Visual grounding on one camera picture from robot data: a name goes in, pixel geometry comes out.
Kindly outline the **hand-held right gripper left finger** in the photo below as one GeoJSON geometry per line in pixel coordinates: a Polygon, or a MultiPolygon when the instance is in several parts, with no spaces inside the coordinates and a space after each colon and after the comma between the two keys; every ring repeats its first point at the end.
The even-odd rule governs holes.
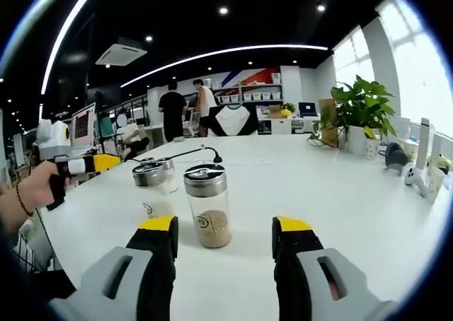
{"type": "Polygon", "coordinates": [[[50,305],[62,320],[169,320],[178,218],[149,219],[128,244],[91,265],[80,287],[50,305]]]}

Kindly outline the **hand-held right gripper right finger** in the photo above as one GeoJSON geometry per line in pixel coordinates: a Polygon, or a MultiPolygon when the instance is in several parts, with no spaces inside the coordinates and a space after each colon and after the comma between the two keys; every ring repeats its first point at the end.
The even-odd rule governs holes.
{"type": "Polygon", "coordinates": [[[368,288],[367,277],[306,222],[273,218],[272,254],[280,320],[389,320],[397,309],[368,288]]]}

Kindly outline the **person's left hand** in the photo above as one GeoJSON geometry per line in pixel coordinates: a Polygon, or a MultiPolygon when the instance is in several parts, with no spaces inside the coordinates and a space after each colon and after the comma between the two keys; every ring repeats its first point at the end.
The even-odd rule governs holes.
{"type": "Polygon", "coordinates": [[[53,204],[60,200],[68,185],[74,180],[59,174],[56,163],[45,161],[34,168],[29,176],[16,187],[21,206],[32,214],[42,205],[53,204]]]}

